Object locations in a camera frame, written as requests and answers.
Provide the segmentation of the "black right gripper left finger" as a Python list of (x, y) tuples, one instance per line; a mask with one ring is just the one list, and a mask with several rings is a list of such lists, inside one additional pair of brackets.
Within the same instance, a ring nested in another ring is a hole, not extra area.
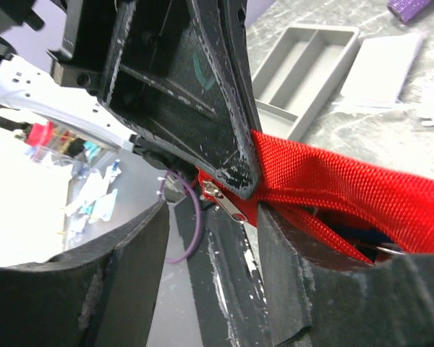
[(145, 346), (168, 237), (159, 202), (44, 263), (0, 267), (0, 346)]

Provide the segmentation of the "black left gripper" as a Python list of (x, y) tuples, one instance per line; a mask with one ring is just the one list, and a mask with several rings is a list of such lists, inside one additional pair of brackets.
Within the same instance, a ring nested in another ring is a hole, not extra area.
[[(127, 1), (55, 1), (66, 14), (61, 48), (49, 51), (50, 75), (62, 87), (97, 87), (107, 60), (116, 19)], [(12, 27), (44, 28), (34, 1), (0, 1), (0, 35)], [(0, 36), (0, 63), (14, 49)]]

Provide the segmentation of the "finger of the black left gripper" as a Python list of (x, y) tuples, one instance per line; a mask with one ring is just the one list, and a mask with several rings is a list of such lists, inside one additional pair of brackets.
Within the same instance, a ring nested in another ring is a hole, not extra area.
[(123, 125), (243, 199), (260, 181), (245, 1), (126, 1), (98, 99)]

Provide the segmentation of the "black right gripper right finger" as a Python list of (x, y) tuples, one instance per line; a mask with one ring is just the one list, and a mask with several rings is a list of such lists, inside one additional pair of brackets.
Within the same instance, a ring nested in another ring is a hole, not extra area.
[(434, 255), (368, 265), (258, 207), (275, 346), (434, 346)]

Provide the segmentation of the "red first aid pouch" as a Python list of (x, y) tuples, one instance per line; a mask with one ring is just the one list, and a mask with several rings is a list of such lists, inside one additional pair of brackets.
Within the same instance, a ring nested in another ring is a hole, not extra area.
[(292, 225), (360, 261), (366, 257), (307, 207), (335, 210), (376, 227), (410, 253), (434, 254), (434, 180), (393, 171), (317, 147), (254, 131), (262, 179), (242, 200), (223, 193), (255, 226), (266, 202)]

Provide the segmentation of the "grey plastic tray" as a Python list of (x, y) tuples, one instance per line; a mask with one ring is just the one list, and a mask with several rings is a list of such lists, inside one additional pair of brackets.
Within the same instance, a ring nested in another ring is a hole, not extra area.
[(358, 27), (292, 25), (252, 76), (262, 131), (299, 142), (349, 71)]

